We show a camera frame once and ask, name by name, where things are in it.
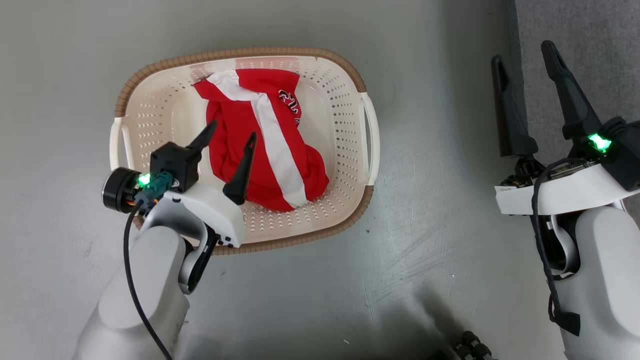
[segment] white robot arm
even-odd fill
[[[192,144],[168,143],[152,153],[150,173],[117,168],[106,181],[105,206],[130,213],[125,261],[107,285],[78,339],[74,359],[171,359],[191,294],[216,245],[244,242],[243,213],[256,136],[236,175],[222,190],[198,182],[201,152],[215,131],[209,124]],[[129,244],[138,210],[146,216]],[[199,241],[197,249],[185,237]]]
[[[496,201],[503,214],[531,217],[566,357],[640,359],[640,229],[622,203],[640,192],[640,130],[621,118],[603,125],[555,45],[541,49],[573,149],[547,168],[533,158],[538,146],[494,57],[500,154],[519,157],[515,175],[495,187]]]

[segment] basket handle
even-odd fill
[[[360,93],[360,129],[362,134],[362,152],[364,156],[365,168],[368,168],[367,185],[373,185],[378,177],[378,170],[380,169],[380,129],[378,127],[378,117],[376,116],[376,109],[373,107],[373,102],[369,94],[366,92]],[[369,125],[369,137],[367,138],[367,129],[365,124]]]
[[[129,168],[133,167],[133,155],[131,154],[131,141],[129,140],[129,129],[122,123],[122,117],[117,117],[111,125],[111,134],[109,135],[109,164],[111,171],[121,167],[120,164],[120,133],[124,137],[124,147],[127,153],[127,164]]]

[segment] clothing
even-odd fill
[[[329,184],[320,154],[307,146],[298,124],[299,75],[271,69],[215,73],[194,85],[209,100],[207,123],[218,128],[209,145],[214,175],[229,182],[253,131],[257,145],[247,200],[290,211],[321,196]]]

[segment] black cable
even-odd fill
[[[127,224],[124,227],[124,241],[123,241],[124,247],[122,249],[124,253],[124,272],[125,272],[125,275],[127,276],[127,284],[129,285],[129,292],[131,292],[131,299],[133,300],[133,305],[136,307],[136,310],[138,311],[138,315],[140,315],[140,319],[142,319],[142,323],[145,324],[147,331],[149,332],[153,340],[156,342],[156,345],[160,348],[160,351],[162,352],[164,357],[167,360],[172,360],[171,354],[169,354],[169,351],[166,349],[166,347],[162,343],[162,340],[160,340],[160,337],[158,337],[158,335],[156,334],[156,331],[151,326],[151,323],[149,322],[149,319],[145,315],[144,310],[142,310],[142,305],[140,305],[140,300],[138,299],[136,288],[133,286],[133,277],[131,276],[131,261],[129,259],[129,233],[131,232],[131,224],[133,223],[133,218],[136,216],[136,213],[140,209],[140,206],[142,206],[142,201],[139,201],[136,204],[135,208],[131,210],[131,213],[129,214],[129,218],[127,218]]]
[[[533,210],[533,216],[531,217],[531,223],[533,225],[533,231],[536,235],[536,247],[538,248],[538,254],[540,255],[540,259],[542,260],[543,269],[545,272],[545,276],[547,277],[547,283],[549,285],[549,290],[551,291],[551,297],[549,301],[549,318],[551,321],[557,323],[557,316],[561,313],[560,309],[560,298],[558,297],[558,292],[556,289],[556,284],[554,280],[554,276],[551,272],[551,266],[549,265],[549,260],[547,259],[547,253],[545,251],[545,244],[542,242],[542,229],[540,227],[540,220],[538,216],[538,193],[540,192],[540,186],[542,182],[546,180],[551,171],[557,168],[560,165],[564,165],[566,163],[584,163],[586,160],[579,158],[565,158],[556,161],[555,163],[547,166],[540,176],[536,179],[536,183],[533,186],[533,196],[531,197],[531,208]]]

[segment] white stripe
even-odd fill
[[[214,84],[229,100],[251,102],[253,113],[262,131],[267,159],[278,185],[280,185],[284,199],[292,208],[308,203],[305,183],[302,181],[300,171],[293,160],[291,149],[287,145],[267,94],[241,88],[239,76],[235,71],[216,73],[209,76],[207,80]]]

